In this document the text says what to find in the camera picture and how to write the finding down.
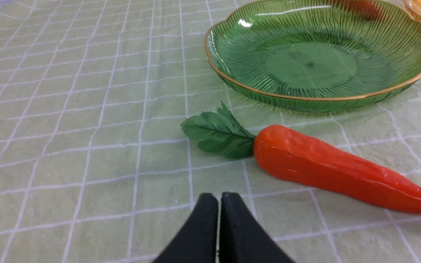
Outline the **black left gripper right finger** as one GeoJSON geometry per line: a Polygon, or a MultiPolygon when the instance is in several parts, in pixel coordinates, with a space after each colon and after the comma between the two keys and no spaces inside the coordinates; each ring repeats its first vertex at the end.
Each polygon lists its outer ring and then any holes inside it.
{"type": "Polygon", "coordinates": [[[222,193],[221,263],[293,263],[253,217],[238,193],[222,193]]]}

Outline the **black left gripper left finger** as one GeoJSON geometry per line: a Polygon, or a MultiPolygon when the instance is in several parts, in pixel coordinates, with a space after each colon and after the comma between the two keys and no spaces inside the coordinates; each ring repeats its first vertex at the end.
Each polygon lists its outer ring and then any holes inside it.
{"type": "Polygon", "coordinates": [[[200,194],[181,229],[154,263],[214,263],[219,203],[211,193],[200,194]]]}

